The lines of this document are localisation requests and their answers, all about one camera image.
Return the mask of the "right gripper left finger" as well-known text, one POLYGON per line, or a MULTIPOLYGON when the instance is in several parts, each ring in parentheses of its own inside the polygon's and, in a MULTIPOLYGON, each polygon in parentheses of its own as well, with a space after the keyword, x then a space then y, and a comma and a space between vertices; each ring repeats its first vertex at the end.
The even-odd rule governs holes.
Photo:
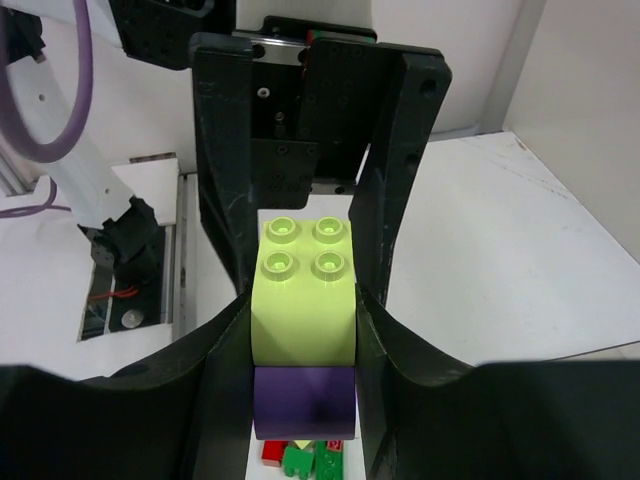
POLYGON ((241 479, 253 417, 250 297, 109 377, 1 370, 5 479, 241 479))

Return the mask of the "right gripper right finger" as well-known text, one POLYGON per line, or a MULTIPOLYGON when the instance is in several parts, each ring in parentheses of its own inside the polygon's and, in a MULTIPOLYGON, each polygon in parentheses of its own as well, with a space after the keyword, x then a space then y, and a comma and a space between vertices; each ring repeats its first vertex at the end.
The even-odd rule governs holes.
POLYGON ((472 367, 357 293, 356 384, 370 479, 635 479, 639 364, 472 367))

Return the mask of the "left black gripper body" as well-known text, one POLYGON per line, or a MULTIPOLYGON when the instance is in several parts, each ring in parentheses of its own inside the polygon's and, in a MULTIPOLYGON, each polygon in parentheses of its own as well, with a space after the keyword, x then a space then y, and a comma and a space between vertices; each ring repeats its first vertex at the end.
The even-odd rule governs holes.
POLYGON ((323 184, 352 199, 359 285, 385 303, 400 225, 452 80, 443 54, 373 31, 268 17, 189 44, 200 218, 237 291, 253 280, 262 209, 323 184))

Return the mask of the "green lego plate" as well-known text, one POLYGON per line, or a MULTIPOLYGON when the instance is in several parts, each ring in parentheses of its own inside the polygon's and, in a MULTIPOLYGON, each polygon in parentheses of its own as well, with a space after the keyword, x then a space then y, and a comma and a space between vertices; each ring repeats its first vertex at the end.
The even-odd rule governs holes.
POLYGON ((315 479, 344 479, 344 441, 328 440, 315 443, 315 479))

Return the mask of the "small green lego brick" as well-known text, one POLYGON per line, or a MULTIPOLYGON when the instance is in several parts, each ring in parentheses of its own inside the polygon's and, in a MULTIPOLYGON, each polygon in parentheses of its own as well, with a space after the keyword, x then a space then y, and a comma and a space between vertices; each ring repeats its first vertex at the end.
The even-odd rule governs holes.
POLYGON ((314 462, 313 451, 287 446, 282 459, 282 469, 286 477, 308 480, 312 476, 314 462))

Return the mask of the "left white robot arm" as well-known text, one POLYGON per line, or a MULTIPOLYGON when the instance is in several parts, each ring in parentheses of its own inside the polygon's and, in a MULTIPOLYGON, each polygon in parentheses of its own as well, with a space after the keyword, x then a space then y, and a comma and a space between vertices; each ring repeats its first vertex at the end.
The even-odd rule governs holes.
POLYGON ((253 281, 257 214, 320 185, 352 196, 357 281, 387 298, 418 166, 452 80, 437 50, 383 43, 368 1, 5 1, 1 133, 63 189, 131 283, 157 269, 151 209, 85 133, 92 41, 189 70, 201 220, 238 291, 253 281))

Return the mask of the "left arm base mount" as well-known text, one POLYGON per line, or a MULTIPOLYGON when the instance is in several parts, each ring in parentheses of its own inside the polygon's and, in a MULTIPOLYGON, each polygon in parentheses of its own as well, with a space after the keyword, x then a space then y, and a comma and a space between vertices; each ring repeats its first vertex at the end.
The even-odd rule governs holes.
POLYGON ((154 209, 134 196, 120 218, 80 230, 90 242, 94 267, 78 339, 165 322, 173 228, 162 226, 154 209))

